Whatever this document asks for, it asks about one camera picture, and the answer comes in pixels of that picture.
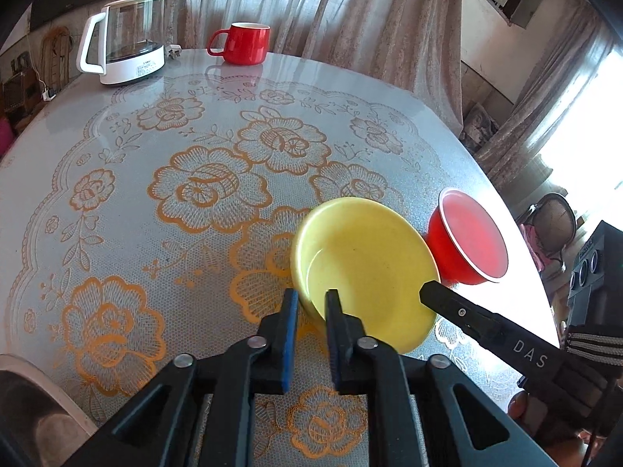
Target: label on kettle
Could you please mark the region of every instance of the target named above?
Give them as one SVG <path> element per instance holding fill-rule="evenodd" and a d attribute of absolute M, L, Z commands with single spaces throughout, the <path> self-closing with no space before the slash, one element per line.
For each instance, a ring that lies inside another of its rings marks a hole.
<path fill-rule="evenodd" d="M 138 67 L 136 67 L 136 77 L 142 77 L 143 75 L 153 72 L 155 66 L 156 62 L 152 60 L 147 60 L 141 65 L 138 65 Z"/>

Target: red bowl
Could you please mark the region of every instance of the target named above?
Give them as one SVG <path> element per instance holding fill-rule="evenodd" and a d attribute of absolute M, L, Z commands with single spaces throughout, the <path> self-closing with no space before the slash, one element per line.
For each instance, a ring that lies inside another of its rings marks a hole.
<path fill-rule="evenodd" d="M 429 221 L 426 243 L 447 281 L 497 283 L 509 269 L 506 244 L 491 216 L 468 194 L 446 188 Z"/>

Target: yellow bowl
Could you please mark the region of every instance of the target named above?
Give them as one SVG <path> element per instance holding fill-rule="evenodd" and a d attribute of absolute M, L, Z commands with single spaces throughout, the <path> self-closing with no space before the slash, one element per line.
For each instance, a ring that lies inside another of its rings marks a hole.
<path fill-rule="evenodd" d="M 420 288 L 439 281 L 437 265 L 418 232 L 372 200 L 336 198 L 313 209 L 298 227 L 290 270 L 301 304 L 325 332 L 325 293 L 340 293 L 346 314 L 367 335 L 399 353 L 419 346 L 435 323 L 420 303 Z"/>

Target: bowl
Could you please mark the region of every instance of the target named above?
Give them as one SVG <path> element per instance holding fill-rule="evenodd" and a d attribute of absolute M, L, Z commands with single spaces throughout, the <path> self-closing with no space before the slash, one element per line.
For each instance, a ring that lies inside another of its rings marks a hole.
<path fill-rule="evenodd" d="M 509 253 L 495 221 L 481 204 L 454 188 L 439 194 L 426 243 L 444 280 L 497 283 L 509 269 Z"/>
<path fill-rule="evenodd" d="M 290 270 L 301 304 L 321 332 L 331 289 L 367 335 L 400 353 L 419 346 L 435 323 L 435 313 L 419 298 L 424 283 L 439 281 L 428 246 L 402 216 L 372 200 L 337 198 L 313 209 L 292 242 Z"/>

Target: table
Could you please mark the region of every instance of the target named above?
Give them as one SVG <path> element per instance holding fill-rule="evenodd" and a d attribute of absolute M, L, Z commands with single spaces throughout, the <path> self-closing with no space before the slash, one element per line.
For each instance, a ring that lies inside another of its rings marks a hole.
<path fill-rule="evenodd" d="M 291 283 L 290 241 L 311 208 L 371 198 L 424 232 L 448 186 L 490 212 L 509 248 L 501 283 L 457 291 L 556 344 L 509 211 L 410 93 L 278 54 L 233 67 L 183 51 L 117 89 L 82 75 L 0 163 L 0 351 L 102 423 L 177 353 L 255 332 Z M 412 355 L 437 352 L 500 406 L 515 393 L 518 374 L 443 319 Z M 256 465 L 367 465 L 364 400 L 332 390 L 304 315 L 296 356 L 289 394 L 257 398 Z"/>

